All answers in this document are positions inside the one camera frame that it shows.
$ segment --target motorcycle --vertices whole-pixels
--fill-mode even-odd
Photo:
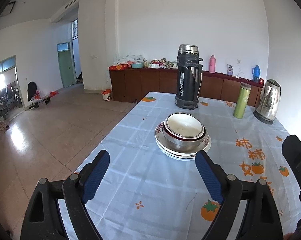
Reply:
[[[15,88],[14,93],[15,93],[15,101],[17,102],[18,108],[21,108],[23,106],[23,104],[22,104],[21,99],[20,99],[19,89]]]
[[[7,99],[5,97],[0,97],[0,116],[2,116],[4,120],[6,120],[6,116],[8,115],[6,101]]]

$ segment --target green door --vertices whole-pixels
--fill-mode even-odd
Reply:
[[[75,84],[70,50],[58,52],[58,63],[63,87],[69,87]]]

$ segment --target light blue tablecloth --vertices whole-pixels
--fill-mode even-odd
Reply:
[[[212,138],[208,155],[227,174],[248,181],[263,177],[273,192],[283,232],[295,230],[301,218],[299,186],[281,154],[282,141],[289,134],[278,120],[264,124],[253,116],[250,106],[244,118],[237,119],[235,104],[219,100],[200,98],[208,105],[188,111],[175,105],[173,94],[151,92],[147,97],[155,101],[140,101],[77,169],[90,163],[101,149],[110,154],[105,177],[86,205],[105,240],[193,240],[207,231],[214,213],[203,206],[214,205],[214,200],[195,161],[171,159],[155,141],[156,126],[174,112],[190,113],[205,125]],[[245,205],[242,201],[228,239],[236,237]],[[77,239],[64,201],[60,210],[69,238]]]

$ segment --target small appliance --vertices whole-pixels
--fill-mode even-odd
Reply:
[[[256,66],[253,68],[252,74],[253,74],[253,81],[258,83],[258,79],[261,76],[260,74],[261,70],[259,69],[259,66]]]
[[[202,67],[198,47],[182,44],[177,56],[177,92],[175,104],[183,109],[194,110],[198,107],[198,96],[202,83]]]
[[[267,124],[273,124],[281,99],[281,86],[273,79],[265,82],[260,94],[261,101],[254,116]]]

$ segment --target blue thermos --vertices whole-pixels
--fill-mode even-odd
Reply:
[[[259,77],[261,76],[260,74],[261,70],[259,69],[259,66],[256,66],[253,68],[252,74],[253,74],[253,81],[258,83]]]

